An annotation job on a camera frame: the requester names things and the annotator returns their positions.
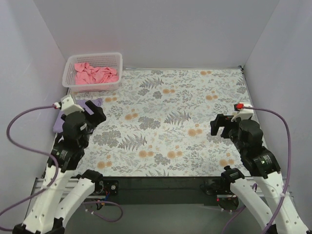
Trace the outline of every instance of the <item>pink cloth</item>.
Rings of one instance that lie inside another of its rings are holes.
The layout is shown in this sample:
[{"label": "pink cloth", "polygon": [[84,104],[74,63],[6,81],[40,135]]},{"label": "pink cloth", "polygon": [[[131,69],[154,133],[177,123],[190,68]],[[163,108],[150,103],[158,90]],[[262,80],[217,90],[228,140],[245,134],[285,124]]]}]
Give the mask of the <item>pink cloth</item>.
[{"label": "pink cloth", "polygon": [[110,67],[92,67],[87,62],[75,63],[76,84],[99,84],[118,81],[117,71]]}]

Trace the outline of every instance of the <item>white backdrop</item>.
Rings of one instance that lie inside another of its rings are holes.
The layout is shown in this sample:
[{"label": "white backdrop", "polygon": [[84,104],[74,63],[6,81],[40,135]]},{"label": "white backdrop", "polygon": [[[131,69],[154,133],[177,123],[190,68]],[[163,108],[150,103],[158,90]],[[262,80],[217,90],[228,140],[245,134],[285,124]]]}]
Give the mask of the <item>white backdrop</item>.
[{"label": "white backdrop", "polygon": [[[246,80],[255,106],[285,117],[292,136],[290,190],[298,212],[312,229],[312,2],[280,0],[248,59]],[[287,138],[283,123],[258,112],[268,146],[286,175]]]},{"label": "white backdrop", "polygon": [[34,0],[62,54],[128,67],[244,65],[278,0]]},{"label": "white backdrop", "polygon": [[[30,195],[47,158],[13,146],[5,136],[9,121],[36,106],[52,105],[65,90],[61,85],[65,59],[32,0],[0,1],[0,210]],[[50,151],[55,110],[28,114],[12,128],[25,145]],[[0,224],[21,223],[28,203],[4,214]]]}]

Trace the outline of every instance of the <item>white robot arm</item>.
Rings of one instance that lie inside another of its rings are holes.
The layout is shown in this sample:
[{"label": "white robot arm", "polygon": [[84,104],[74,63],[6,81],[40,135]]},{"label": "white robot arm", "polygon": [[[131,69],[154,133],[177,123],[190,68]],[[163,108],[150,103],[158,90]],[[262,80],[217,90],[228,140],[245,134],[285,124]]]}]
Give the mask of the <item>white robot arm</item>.
[{"label": "white robot arm", "polygon": [[275,218],[276,229],[272,228],[268,233],[278,234],[310,234],[308,227],[300,219],[289,193],[283,194],[283,177],[275,156],[262,145],[263,132],[260,125],[251,120],[254,111],[243,109],[252,107],[250,104],[239,103],[235,105],[238,111],[236,116],[217,115],[211,121],[211,135],[216,136],[219,127],[224,127],[222,138],[229,138],[241,155],[241,161],[253,176],[255,182],[261,188],[268,206],[256,198],[250,185],[244,181],[244,176],[237,168],[225,168],[221,179],[228,188],[236,194],[251,211],[258,221],[261,229],[265,229],[272,213],[275,212],[284,196],[284,202]]},{"label": "white robot arm", "polygon": [[85,198],[95,191],[97,183],[103,177],[98,172],[87,170],[77,186],[59,203],[65,186],[84,156],[90,134],[106,120],[102,108],[95,106],[91,101],[87,101],[86,105],[93,111],[92,115],[77,105],[71,95],[55,103],[56,109],[61,108],[65,113],[62,116],[63,139],[55,142],[51,151],[58,161],[58,175],[53,185],[47,188],[56,172],[54,161],[49,159],[42,185],[42,189],[46,190],[37,197],[23,223],[14,227],[14,234],[64,234],[69,218]]}]

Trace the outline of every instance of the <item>purple wire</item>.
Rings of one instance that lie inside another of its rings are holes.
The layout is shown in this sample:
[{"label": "purple wire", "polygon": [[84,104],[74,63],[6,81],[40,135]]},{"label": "purple wire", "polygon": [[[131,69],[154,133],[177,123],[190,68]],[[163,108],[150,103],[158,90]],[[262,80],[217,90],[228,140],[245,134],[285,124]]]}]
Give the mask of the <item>purple wire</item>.
[{"label": "purple wire", "polygon": [[[286,191],[287,191],[287,188],[288,188],[288,185],[289,185],[289,181],[290,181],[290,178],[291,178],[291,161],[292,161],[292,144],[291,144],[291,134],[290,134],[290,131],[289,131],[289,127],[288,127],[288,124],[286,122],[286,120],[279,114],[279,113],[276,113],[274,111],[271,111],[271,110],[268,110],[268,109],[263,109],[263,108],[254,108],[254,107],[243,107],[243,109],[250,109],[250,110],[257,110],[257,111],[265,111],[265,112],[269,112],[269,113],[272,113],[273,115],[276,115],[277,117],[279,117],[284,125],[285,125],[285,128],[286,128],[286,132],[287,132],[287,140],[288,140],[288,162],[287,162],[287,175],[286,175],[286,181],[285,181],[285,185],[284,185],[284,188],[283,188],[283,194],[286,194]],[[274,212],[274,214],[272,215],[272,218],[270,219],[270,221],[268,222],[267,226],[265,227],[265,229],[262,230],[262,233],[261,234],[265,234],[267,232],[267,230],[270,228],[270,226],[272,225],[272,223],[274,222],[279,210],[281,209],[282,205],[283,205],[283,201],[284,201],[285,197],[281,197],[279,203],[278,203],[278,206]]]},{"label": "purple wire", "polygon": [[103,220],[105,220],[105,221],[107,221],[107,222],[110,222],[110,223],[117,222],[117,221],[119,221],[119,220],[122,218],[122,216],[123,216],[123,208],[122,208],[119,204],[114,203],[114,202],[111,202],[111,201],[87,201],[87,202],[83,202],[83,205],[85,205],[85,204],[94,204],[94,203],[111,204],[111,205],[117,206],[117,207],[120,209],[121,214],[120,214],[120,216],[119,216],[117,219],[106,218],[106,217],[100,215],[100,214],[97,213],[97,212],[93,212],[93,211],[87,209],[88,212],[93,213],[93,214],[96,215],[97,217],[99,217],[99,218],[101,218],[101,219],[103,219]]},{"label": "purple wire", "polygon": [[[29,113],[29,112],[31,112],[31,111],[35,111],[35,110],[49,109],[49,108],[54,108],[54,105],[52,105],[52,106],[41,106],[41,107],[36,107],[36,108],[29,109],[29,110],[27,110],[27,111],[24,111],[24,112],[18,114],[17,116],[15,116],[14,119],[11,120],[11,122],[9,123],[9,125],[8,125],[8,127],[7,127],[7,129],[6,129],[6,136],[7,136],[8,140],[9,140],[12,144],[14,144],[14,145],[16,145],[17,147],[22,148],[22,149],[24,149],[24,150],[28,150],[28,151],[31,151],[31,152],[34,152],[34,153],[46,155],[46,156],[50,157],[50,158],[54,161],[55,167],[56,167],[56,172],[55,172],[55,174],[54,174],[54,176],[53,176],[51,182],[47,185],[47,187],[50,187],[50,186],[54,183],[54,181],[56,180],[56,178],[57,178],[57,176],[58,176],[59,164],[58,164],[57,159],[56,159],[53,155],[51,155],[51,154],[49,154],[49,153],[46,153],[46,152],[43,152],[43,151],[40,151],[40,150],[36,150],[36,149],[32,149],[32,148],[30,148],[30,147],[27,147],[27,146],[24,146],[24,145],[21,145],[21,144],[17,143],[16,141],[14,141],[14,140],[11,138],[11,136],[10,136],[10,130],[11,130],[11,127],[12,127],[13,123],[14,123],[18,118],[20,118],[21,116],[23,116],[24,114]],[[4,209],[3,211],[0,212],[0,216],[3,215],[5,212],[9,211],[10,209],[12,209],[12,208],[14,208],[14,207],[16,207],[16,206],[22,204],[23,202],[26,202],[26,201],[28,201],[28,200],[30,200],[30,199],[32,199],[32,198],[38,196],[39,194],[42,194],[45,190],[46,190],[46,188],[45,188],[45,189],[41,189],[40,191],[38,191],[38,192],[32,194],[31,196],[28,196],[28,197],[24,198],[23,200],[21,200],[21,201],[15,203],[15,204],[9,206],[8,208],[6,208],[6,209]],[[12,232],[12,231],[13,231],[13,229],[4,228],[4,227],[1,227],[1,226],[0,226],[0,230],[1,230],[1,231],[5,231],[5,232]]]},{"label": "purple wire", "polygon": [[[252,189],[255,189],[255,192],[257,191],[257,188],[258,188],[258,185],[255,183],[255,184],[253,184],[253,186],[252,186]],[[244,206],[242,206],[241,208],[239,208],[237,211],[237,213],[232,217],[232,218],[230,218],[229,219],[229,221],[225,224],[225,226],[223,227],[223,229],[222,229],[222,232],[221,232],[221,234],[223,234],[224,232],[225,232],[225,230],[227,229],[227,227],[229,226],[229,224],[240,214],[240,213],[242,213],[243,212],[243,210],[246,208],[246,206],[244,205]]]}]

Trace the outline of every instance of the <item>purple cable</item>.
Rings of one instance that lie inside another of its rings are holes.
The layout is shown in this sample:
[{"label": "purple cable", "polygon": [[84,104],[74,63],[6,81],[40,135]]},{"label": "purple cable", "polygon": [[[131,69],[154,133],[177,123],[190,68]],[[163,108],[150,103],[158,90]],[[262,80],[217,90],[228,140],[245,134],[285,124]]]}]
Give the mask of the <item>purple cable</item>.
[{"label": "purple cable", "polygon": [[[257,185],[256,183],[253,184],[252,188],[255,189],[255,192],[256,192],[256,191],[257,191],[257,188],[258,188],[258,185]],[[244,210],[245,208],[246,208],[246,206],[244,205],[244,206],[242,206],[240,209],[237,210],[238,212],[237,212],[232,218],[230,218],[229,221],[225,224],[225,226],[224,226],[223,229],[222,229],[221,234],[223,234],[223,233],[225,232],[225,230],[227,229],[227,227],[229,226],[229,224],[230,224],[240,213],[242,213],[243,210]]]},{"label": "purple cable", "polygon": [[[34,152],[34,153],[46,155],[46,156],[50,157],[50,158],[54,161],[55,167],[56,167],[56,172],[55,172],[55,174],[54,174],[54,176],[53,176],[51,182],[47,185],[47,187],[50,187],[50,186],[54,183],[54,181],[56,180],[56,178],[57,178],[57,176],[58,176],[59,164],[58,164],[57,159],[56,159],[53,155],[51,155],[51,154],[49,154],[49,153],[46,153],[46,152],[43,152],[43,151],[40,151],[40,150],[32,149],[32,148],[30,148],[30,147],[21,145],[21,144],[17,143],[16,141],[14,141],[14,140],[11,138],[11,136],[10,136],[11,127],[12,127],[13,123],[14,123],[18,118],[20,118],[20,117],[23,116],[24,114],[29,113],[29,112],[31,112],[31,111],[41,110],[41,109],[48,109],[48,108],[54,108],[54,105],[52,105],[52,106],[41,106],[41,107],[32,108],[32,109],[29,109],[29,110],[27,110],[27,111],[24,111],[24,112],[18,114],[17,116],[15,116],[14,119],[11,120],[11,122],[9,123],[9,125],[8,125],[8,127],[7,127],[7,129],[6,129],[6,136],[7,136],[8,140],[9,140],[12,144],[16,145],[17,147],[22,148],[22,149],[24,149],[24,150],[28,150],[28,151]],[[14,208],[14,207],[16,207],[16,206],[22,204],[23,202],[26,202],[26,201],[28,201],[28,200],[30,200],[30,199],[32,199],[32,198],[38,196],[39,194],[42,194],[45,190],[46,190],[46,188],[45,188],[45,189],[42,189],[42,190],[40,190],[40,191],[38,191],[38,192],[36,192],[36,193],[34,193],[34,194],[32,194],[31,196],[28,196],[28,197],[24,198],[23,200],[21,200],[21,201],[15,203],[15,204],[13,204],[13,205],[11,205],[11,206],[9,206],[8,208],[6,208],[6,209],[4,209],[3,211],[0,212],[0,216],[3,215],[5,212],[9,211],[10,209],[12,209],[12,208]],[[1,226],[0,226],[0,230],[1,230],[1,231],[5,231],[5,232],[11,232],[11,231],[13,231],[13,229],[4,228],[4,227],[1,227]]]},{"label": "purple cable", "polygon": [[[285,128],[286,128],[287,140],[288,140],[287,174],[286,174],[285,185],[284,185],[284,188],[283,188],[283,194],[286,194],[286,191],[287,191],[287,188],[288,188],[288,185],[289,185],[289,181],[290,181],[290,178],[291,178],[291,161],[292,161],[291,134],[290,134],[289,127],[288,127],[288,124],[287,124],[286,120],[279,113],[276,113],[276,112],[268,110],[268,109],[254,108],[254,107],[245,107],[245,106],[243,107],[243,109],[250,109],[250,110],[269,112],[269,113],[272,113],[273,115],[276,115],[277,117],[279,117],[283,121],[283,123],[285,125]],[[278,206],[277,206],[274,214],[272,215],[272,218],[270,219],[270,221],[267,224],[267,226],[265,227],[265,229],[263,229],[261,234],[265,234],[267,232],[267,230],[270,228],[270,226],[272,225],[272,223],[274,222],[274,219],[276,218],[279,210],[281,209],[281,207],[283,205],[284,199],[285,199],[285,197],[282,196],[280,201],[279,201],[279,203],[278,203]]]},{"label": "purple cable", "polygon": [[122,209],[122,207],[121,207],[119,204],[114,203],[114,202],[111,202],[111,201],[87,201],[87,202],[83,202],[83,205],[85,205],[85,204],[94,204],[94,203],[111,204],[111,205],[117,206],[117,207],[120,209],[121,214],[120,214],[120,216],[119,216],[117,219],[106,218],[106,217],[100,215],[99,213],[96,213],[96,212],[94,212],[94,211],[91,211],[91,210],[89,210],[89,209],[86,209],[88,212],[90,212],[90,213],[96,215],[97,217],[99,217],[99,218],[101,218],[101,219],[103,219],[103,220],[105,220],[105,221],[107,221],[107,222],[110,222],[110,223],[117,222],[117,221],[119,221],[119,220],[122,218],[122,216],[123,216],[123,209]]}]

